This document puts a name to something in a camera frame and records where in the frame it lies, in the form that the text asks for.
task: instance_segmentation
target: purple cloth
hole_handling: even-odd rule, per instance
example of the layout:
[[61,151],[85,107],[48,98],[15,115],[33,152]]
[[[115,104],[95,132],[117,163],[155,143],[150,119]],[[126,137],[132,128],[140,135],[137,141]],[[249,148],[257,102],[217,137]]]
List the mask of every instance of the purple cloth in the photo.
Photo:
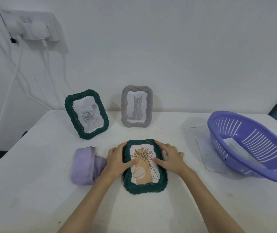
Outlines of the purple cloth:
[[76,185],[92,185],[107,165],[107,159],[95,156],[95,147],[77,149],[71,180]]

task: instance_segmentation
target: gray picture frame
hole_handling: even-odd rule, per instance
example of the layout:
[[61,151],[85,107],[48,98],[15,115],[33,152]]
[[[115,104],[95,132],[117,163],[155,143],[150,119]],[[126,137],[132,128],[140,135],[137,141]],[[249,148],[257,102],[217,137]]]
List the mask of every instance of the gray picture frame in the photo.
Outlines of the gray picture frame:
[[[128,107],[128,93],[133,92],[146,92],[147,93],[147,108],[146,108],[146,120],[145,122],[131,123],[128,121],[127,107]],[[121,93],[121,121],[126,127],[148,127],[152,121],[152,101],[153,91],[148,86],[126,86]]]

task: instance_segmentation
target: black cable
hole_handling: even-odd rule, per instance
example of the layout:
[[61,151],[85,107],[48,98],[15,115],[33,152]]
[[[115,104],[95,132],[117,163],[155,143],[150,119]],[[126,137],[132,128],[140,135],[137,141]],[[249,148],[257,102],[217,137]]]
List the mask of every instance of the black cable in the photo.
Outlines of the black cable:
[[[4,19],[3,19],[2,15],[1,15],[1,13],[0,13],[0,17],[1,17],[2,21],[3,21],[3,23],[4,23],[4,26],[7,27],[7,25],[6,25],[6,23],[4,22]],[[9,35],[10,35],[10,37],[11,37],[11,38],[10,38],[11,43],[16,43],[17,41],[12,37],[11,33],[9,33]]]

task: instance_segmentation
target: picture frame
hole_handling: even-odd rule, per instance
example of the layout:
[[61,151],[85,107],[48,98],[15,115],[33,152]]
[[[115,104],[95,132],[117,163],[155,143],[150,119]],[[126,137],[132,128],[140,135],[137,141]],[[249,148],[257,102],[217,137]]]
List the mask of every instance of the picture frame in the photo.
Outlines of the picture frame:
[[121,93],[121,121],[126,127],[148,127],[152,121],[153,91],[148,86],[126,86]]
[[163,160],[161,149],[154,139],[129,140],[123,148],[122,155],[124,162],[134,158],[139,160],[138,164],[123,173],[124,187],[128,192],[131,194],[161,192],[166,188],[168,183],[166,170],[152,161],[153,157]]
[[108,129],[109,120],[105,108],[94,90],[67,96],[65,109],[82,139],[92,139]]

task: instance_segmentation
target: gray cat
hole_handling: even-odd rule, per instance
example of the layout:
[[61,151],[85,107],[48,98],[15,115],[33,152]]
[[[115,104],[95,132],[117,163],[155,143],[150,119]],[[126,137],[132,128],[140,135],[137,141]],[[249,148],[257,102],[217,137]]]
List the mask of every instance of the gray cat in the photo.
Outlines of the gray cat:
[[141,100],[143,96],[134,96],[134,111],[132,113],[132,119],[141,120],[143,118],[143,111],[141,110]]

